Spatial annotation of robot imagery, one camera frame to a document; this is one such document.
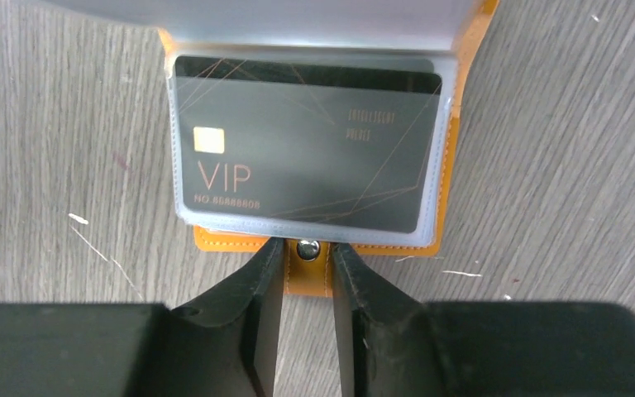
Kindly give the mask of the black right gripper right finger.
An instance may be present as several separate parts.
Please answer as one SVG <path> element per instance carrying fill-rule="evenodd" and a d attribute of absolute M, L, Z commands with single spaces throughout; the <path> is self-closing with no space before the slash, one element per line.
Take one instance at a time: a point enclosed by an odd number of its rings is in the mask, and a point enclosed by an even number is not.
<path fill-rule="evenodd" d="M 602 302 L 421 303 L 332 248 L 345 396 L 635 396 L 635 314 Z"/>

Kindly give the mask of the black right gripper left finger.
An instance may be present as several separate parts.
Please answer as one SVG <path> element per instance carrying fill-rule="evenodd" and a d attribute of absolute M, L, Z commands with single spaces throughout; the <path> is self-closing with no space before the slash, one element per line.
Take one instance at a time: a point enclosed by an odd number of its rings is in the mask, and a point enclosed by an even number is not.
<path fill-rule="evenodd" d="M 195 299 L 0 304 L 0 396 L 270 396 L 284 242 Z"/>

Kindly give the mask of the orange leather card holder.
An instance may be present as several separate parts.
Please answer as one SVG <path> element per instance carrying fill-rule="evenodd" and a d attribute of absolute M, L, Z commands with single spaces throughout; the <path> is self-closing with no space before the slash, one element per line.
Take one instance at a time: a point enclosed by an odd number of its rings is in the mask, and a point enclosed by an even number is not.
<path fill-rule="evenodd" d="M 470 65 L 495 1 L 61 1 L 59 7 L 128 25 L 154 27 L 165 52 L 171 169 L 177 215 L 204 251 L 255 252 L 271 237 L 289 247 L 288 294 L 332 294 L 331 246 L 361 254 L 429 256 L 442 240 L 461 103 Z M 174 62 L 181 56 L 422 70 L 442 78 L 418 227 L 378 232 L 323 223 L 194 214 L 181 202 Z"/>

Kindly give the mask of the dark credit card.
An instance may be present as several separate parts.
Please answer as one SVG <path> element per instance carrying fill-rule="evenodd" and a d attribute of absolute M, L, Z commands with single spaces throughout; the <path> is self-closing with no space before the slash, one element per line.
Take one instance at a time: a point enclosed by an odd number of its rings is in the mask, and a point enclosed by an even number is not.
<path fill-rule="evenodd" d="M 192 213 L 417 229 L 442 89 L 431 65 L 181 56 L 174 76 Z"/>

